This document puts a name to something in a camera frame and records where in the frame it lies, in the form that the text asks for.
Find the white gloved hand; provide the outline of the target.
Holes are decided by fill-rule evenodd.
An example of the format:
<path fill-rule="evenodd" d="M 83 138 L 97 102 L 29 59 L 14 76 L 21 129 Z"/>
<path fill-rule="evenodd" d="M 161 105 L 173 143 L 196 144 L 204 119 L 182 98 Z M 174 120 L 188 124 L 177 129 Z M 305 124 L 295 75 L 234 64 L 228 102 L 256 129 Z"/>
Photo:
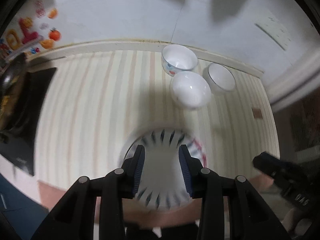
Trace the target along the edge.
<path fill-rule="evenodd" d="M 304 217 L 303 212 L 295 207 L 285 215 L 281 223 L 291 239 L 302 237 L 312 224 L 309 219 Z"/>

